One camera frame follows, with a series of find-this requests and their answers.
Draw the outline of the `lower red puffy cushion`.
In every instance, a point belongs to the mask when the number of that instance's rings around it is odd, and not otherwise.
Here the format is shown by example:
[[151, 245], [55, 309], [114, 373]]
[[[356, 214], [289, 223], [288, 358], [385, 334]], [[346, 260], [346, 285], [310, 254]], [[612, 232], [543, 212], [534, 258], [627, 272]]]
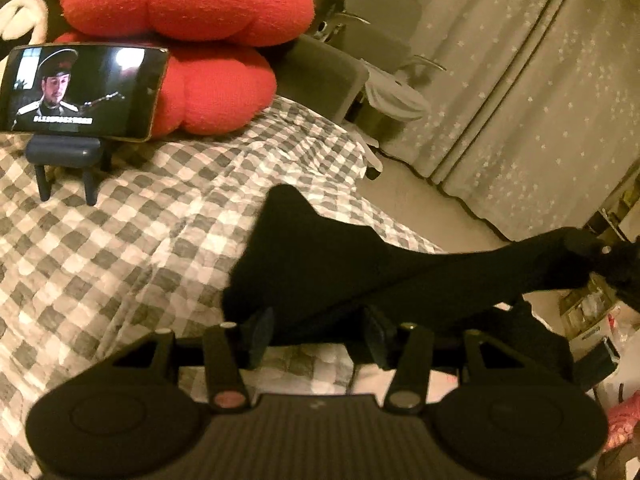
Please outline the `lower red puffy cushion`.
[[274, 71], [251, 47], [152, 36], [110, 41], [169, 51], [151, 128], [155, 139], [177, 130], [196, 136], [232, 133], [268, 107], [277, 91]]

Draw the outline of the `black and white raglan shirt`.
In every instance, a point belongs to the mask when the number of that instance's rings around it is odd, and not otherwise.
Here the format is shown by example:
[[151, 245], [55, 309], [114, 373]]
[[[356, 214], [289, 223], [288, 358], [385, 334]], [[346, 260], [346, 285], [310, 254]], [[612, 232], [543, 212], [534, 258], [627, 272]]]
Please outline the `black and white raglan shirt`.
[[524, 297], [582, 287], [605, 259], [600, 240], [575, 228], [490, 252], [414, 252], [384, 242], [370, 226], [323, 217], [296, 188], [280, 184], [266, 195], [221, 307], [238, 324], [271, 311], [274, 344], [336, 342], [358, 363], [372, 360], [371, 321], [432, 330], [441, 370], [454, 366], [464, 333], [479, 330], [570, 379], [567, 341], [533, 316]]

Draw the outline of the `wooden shelf unit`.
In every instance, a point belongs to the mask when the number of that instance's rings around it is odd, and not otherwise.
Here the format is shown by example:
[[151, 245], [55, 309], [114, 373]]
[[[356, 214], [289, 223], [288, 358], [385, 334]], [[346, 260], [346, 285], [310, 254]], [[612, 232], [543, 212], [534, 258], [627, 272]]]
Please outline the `wooden shelf unit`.
[[[607, 243], [632, 242], [639, 235], [639, 161], [597, 209], [585, 228]], [[617, 300], [612, 287], [599, 275], [592, 274], [586, 287], [573, 289], [562, 296], [560, 318], [565, 336], [578, 337], [612, 316], [620, 322], [639, 324], [637, 312]]]

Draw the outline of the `grey office chair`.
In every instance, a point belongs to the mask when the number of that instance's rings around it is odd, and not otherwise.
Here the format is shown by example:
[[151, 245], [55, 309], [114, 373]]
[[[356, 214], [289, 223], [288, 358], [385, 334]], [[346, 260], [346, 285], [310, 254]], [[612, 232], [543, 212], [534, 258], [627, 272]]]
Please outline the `grey office chair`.
[[373, 154], [381, 139], [375, 129], [414, 122], [430, 108], [416, 86], [400, 73], [416, 67], [445, 69], [414, 53], [410, 46], [421, 15], [419, 0], [333, 0], [311, 29], [314, 38], [356, 58], [368, 72], [346, 122], [368, 146], [368, 176], [372, 179], [382, 171]]

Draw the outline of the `red puffy cushion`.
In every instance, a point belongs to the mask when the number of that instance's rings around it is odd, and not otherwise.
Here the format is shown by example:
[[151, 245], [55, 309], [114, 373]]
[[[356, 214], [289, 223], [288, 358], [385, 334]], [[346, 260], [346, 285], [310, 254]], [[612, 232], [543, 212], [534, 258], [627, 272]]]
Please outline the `red puffy cushion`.
[[160, 35], [247, 47], [285, 44], [314, 20], [312, 0], [61, 0], [67, 23], [88, 36]]
[[274, 71], [251, 47], [152, 36], [110, 41], [169, 51], [151, 128], [155, 139], [177, 130], [196, 136], [232, 133], [268, 107], [277, 91]]

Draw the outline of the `upper red puffy cushion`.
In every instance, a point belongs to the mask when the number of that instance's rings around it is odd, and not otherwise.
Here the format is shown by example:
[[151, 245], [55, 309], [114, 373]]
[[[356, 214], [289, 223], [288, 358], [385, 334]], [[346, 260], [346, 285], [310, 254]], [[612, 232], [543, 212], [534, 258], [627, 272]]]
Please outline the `upper red puffy cushion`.
[[160, 35], [247, 47], [285, 44], [314, 20], [312, 0], [61, 0], [67, 23], [88, 36]]

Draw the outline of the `grey checkered quilt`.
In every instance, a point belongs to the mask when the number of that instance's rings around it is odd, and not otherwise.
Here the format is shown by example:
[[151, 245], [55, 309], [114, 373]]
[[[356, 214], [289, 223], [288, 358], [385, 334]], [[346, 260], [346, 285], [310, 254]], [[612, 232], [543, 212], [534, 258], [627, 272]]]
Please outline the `grey checkered quilt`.
[[285, 98], [222, 138], [124, 144], [96, 206], [50, 172], [38, 193], [27, 140], [1, 138], [1, 474], [35, 479], [24, 431], [39, 398], [126, 344], [168, 328], [193, 337], [219, 300], [267, 191], [296, 186], [316, 211], [417, 252], [436, 246], [359, 195], [361, 148]]

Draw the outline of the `dark grey sofa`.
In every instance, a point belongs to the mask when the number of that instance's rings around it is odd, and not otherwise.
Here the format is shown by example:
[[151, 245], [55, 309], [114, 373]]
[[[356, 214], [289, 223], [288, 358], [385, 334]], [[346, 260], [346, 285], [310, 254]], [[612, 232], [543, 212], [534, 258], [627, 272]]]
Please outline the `dark grey sofa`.
[[369, 71], [363, 62], [308, 35], [263, 48], [277, 78], [277, 94], [341, 125], [363, 89]]

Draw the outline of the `white cardboard box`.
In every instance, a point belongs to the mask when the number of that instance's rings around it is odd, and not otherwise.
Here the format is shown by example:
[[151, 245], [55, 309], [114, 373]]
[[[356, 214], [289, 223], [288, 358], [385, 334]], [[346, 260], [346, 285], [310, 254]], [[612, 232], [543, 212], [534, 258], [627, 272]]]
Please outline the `white cardboard box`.
[[608, 312], [596, 324], [570, 340], [570, 352], [575, 362], [586, 356], [601, 342], [607, 342], [615, 351], [620, 350], [617, 310]]

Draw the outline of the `white plush toy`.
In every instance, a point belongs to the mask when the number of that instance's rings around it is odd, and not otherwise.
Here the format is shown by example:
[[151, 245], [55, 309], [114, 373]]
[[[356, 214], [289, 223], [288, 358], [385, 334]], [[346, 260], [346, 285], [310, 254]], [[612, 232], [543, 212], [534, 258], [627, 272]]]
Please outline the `white plush toy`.
[[1, 8], [1, 73], [14, 47], [44, 44], [49, 10], [44, 0], [10, 0]]

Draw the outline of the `smartphone playing video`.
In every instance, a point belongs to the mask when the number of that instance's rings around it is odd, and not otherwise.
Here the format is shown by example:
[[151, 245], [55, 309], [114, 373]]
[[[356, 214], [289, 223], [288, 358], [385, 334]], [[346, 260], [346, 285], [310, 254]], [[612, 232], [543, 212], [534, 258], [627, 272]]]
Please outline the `smartphone playing video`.
[[165, 49], [126, 44], [16, 47], [1, 81], [1, 129], [148, 140], [168, 61]]

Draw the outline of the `dark blue phone stand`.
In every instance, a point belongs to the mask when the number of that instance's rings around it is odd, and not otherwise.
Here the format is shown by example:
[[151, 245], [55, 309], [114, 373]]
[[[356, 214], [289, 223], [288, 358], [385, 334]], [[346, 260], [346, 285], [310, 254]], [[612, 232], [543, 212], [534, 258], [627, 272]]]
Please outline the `dark blue phone stand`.
[[81, 170], [86, 203], [90, 206], [98, 201], [96, 172], [109, 172], [112, 166], [111, 142], [88, 136], [34, 134], [26, 145], [25, 157], [35, 168], [38, 192], [43, 202], [51, 197], [47, 166]]

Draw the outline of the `grey star curtain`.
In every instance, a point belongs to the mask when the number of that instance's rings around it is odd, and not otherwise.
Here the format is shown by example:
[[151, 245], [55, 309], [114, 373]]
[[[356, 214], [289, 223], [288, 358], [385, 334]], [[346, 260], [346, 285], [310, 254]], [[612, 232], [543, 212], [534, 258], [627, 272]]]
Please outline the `grey star curtain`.
[[385, 153], [509, 240], [582, 226], [639, 156], [639, 0], [421, 0], [428, 114]]

